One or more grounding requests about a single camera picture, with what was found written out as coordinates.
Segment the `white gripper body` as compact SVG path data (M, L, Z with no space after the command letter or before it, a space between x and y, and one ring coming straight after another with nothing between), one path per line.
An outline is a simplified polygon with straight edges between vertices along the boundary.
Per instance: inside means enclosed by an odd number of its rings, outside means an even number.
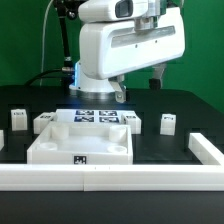
M180 8L168 8L157 28L140 32L132 20L85 24L79 44L82 71L98 80L179 58L185 50Z

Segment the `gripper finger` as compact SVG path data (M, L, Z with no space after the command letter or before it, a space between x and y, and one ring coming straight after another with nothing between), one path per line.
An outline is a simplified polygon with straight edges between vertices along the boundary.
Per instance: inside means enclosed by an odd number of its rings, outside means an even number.
M126 101L126 87L123 85L125 78L123 75L119 75L109 79L112 88L115 91L115 100L119 103Z
M153 76L149 79L149 87L151 90L160 90L162 88L166 67L166 63L153 66Z

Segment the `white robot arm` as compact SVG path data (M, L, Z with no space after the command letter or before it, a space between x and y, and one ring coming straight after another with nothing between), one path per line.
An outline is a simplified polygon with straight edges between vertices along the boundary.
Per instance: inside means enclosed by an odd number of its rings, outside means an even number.
M78 7L83 22L73 94L126 101L124 75L154 69L150 87L162 87L166 63L185 50L181 7L172 0L86 0Z

